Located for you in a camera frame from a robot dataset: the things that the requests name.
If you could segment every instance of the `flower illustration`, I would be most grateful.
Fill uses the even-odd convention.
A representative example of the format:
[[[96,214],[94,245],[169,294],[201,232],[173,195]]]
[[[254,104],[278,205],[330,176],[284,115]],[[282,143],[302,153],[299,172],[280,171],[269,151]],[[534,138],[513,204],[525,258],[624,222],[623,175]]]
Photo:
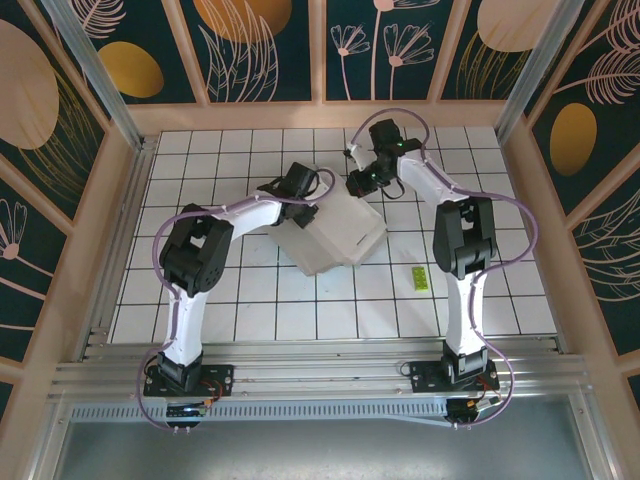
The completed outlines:
[[[9,202],[4,198],[0,199],[0,260],[18,260],[40,273],[53,277],[52,273],[28,262],[20,256],[20,242],[22,241],[26,225],[27,207],[22,205],[20,202],[16,202],[13,206],[12,214]],[[41,293],[35,292],[22,285],[18,285],[6,278],[0,277],[0,283],[40,300],[44,300],[45,298]]]
[[[428,48],[430,43],[429,25],[422,28],[407,25],[400,36],[398,36],[398,24],[384,28],[384,46],[387,49],[389,65],[391,65],[390,100],[393,100],[393,81],[396,68],[433,60],[434,50]]]
[[[27,224],[27,207],[20,202],[13,206],[13,218],[9,203],[0,199],[0,255],[5,260],[14,260],[20,251],[20,240]]]
[[[438,3],[440,3],[440,0],[373,0],[373,6],[376,7],[378,13],[373,30],[373,49],[371,51],[371,100],[376,99],[376,52],[378,50],[378,32],[380,30],[382,12],[431,7]]]
[[[333,44],[338,50],[338,55],[340,55],[344,91],[347,94],[347,100],[351,100],[349,84],[347,83],[347,73],[344,66],[344,57],[366,52],[371,49],[371,44],[369,42],[365,42],[366,35],[362,31],[362,25],[358,25],[357,27],[349,25],[344,28],[344,31],[340,25],[331,27],[331,38],[333,39]]]

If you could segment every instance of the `small green object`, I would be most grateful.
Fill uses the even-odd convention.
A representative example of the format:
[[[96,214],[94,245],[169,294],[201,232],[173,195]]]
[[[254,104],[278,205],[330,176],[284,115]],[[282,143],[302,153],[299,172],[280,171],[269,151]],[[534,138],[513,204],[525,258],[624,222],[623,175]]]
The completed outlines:
[[[416,292],[428,292],[429,282],[427,282],[427,273],[424,271],[424,267],[413,267],[411,274],[413,275],[413,286]]]

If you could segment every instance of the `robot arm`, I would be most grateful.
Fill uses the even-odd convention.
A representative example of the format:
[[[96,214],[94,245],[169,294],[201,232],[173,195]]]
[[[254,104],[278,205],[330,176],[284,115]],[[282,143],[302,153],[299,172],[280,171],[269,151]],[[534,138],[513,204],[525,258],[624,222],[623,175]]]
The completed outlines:
[[[310,192],[317,179],[318,186]],[[184,218],[176,222],[160,254],[165,279],[177,296],[169,292],[169,324],[165,344],[170,345],[157,356],[160,374],[181,392],[191,392],[200,379],[202,367],[201,330],[209,292],[222,277],[231,242],[257,228],[278,225],[290,218],[304,227],[317,212],[315,205],[282,203],[278,198],[316,198],[325,185],[317,173],[294,163],[287,176],[259,187],[274,196],[273,200],[251,196],[219,214]],[[203,211],[195,204],[183,212]],[[204,238],[201,246],[194,239]],[[175,336],[172,314],[178,303]]]
[[[359,146],[349,145],[348,154],[359,170],[351,172],[347,187],[352,195],[362,197],[400,179],[436,210],[433,252],[438,267],[447,274],[449,298],[442,357],[445,375],[451,383],[475,377],[485,371],[488,359],[470,310],[475,328],[482,333],[485,277],[479,281],[476,277],[497,252],[491,200],[454,191],[457,184],[442,169],[422,160],[421,142],[402,139],[392,120],[378,122],[370,133],[377,159],[371,162]],[[474,304],[470,305],[474,282]]]

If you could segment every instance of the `yellow oval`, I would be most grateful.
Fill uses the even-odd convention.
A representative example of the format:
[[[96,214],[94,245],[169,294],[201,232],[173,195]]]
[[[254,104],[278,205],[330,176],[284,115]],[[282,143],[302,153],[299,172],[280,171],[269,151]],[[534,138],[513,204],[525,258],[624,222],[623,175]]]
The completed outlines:
[[[551,129],[551,163],[560,175],[570,176],[585,166],[596,144],[598,124],[589,107],[570,103]]]
[[[193,3],[204,23],[216,34],[227,40],[248,43],[250,25],[245,0],[194,0]],[[256,21],[260,21],[259,17],[264,18],[273,36],[284,30],[291,18],[291,0],[246,0],[246,3]],[[261,39],[255,32],[253,36],[254,42]]]
[[[164,77],[160,66],[145,50],[129,42],[113,42],[98,51],[116,88],[132,97],[149,98],[160,93]]]

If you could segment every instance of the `white grid floor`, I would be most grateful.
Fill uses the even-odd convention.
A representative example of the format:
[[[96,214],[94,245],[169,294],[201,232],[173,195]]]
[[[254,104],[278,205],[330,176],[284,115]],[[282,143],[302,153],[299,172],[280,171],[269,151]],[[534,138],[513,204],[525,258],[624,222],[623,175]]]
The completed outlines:
[[[164,339],[168,297],[151,269],[151,243],[160,224],[184,205],[211,206],[244,198],[286,173],[293,161],[355,168],[342,154],[355,129],[164,132],[147,186],[110,341]],[[421,129],[407,128],[421,138]],[[368,134],[359,139],[371,148]],[[437,128],[431,157],[471,190],[513,195],[493,129]],[[394,187],[389,193],[395,195]],[[359,267],[305,277],[263,233],[245,235],[229,252],[227,268],[208,298],[206,342],[439,337],[447,328],[447,286],[431,252],[435,216],[407,187],[399,200],[380,192],[367,200],[385,216],[388,240]],[[499,257],[507,260],[528,240],[515,207],[494,203]],[[411,268],[422,265],[429,291],[416,292]],[[554,334],[540,276],[529,261],[489,276],[484,328],[489,336]]]

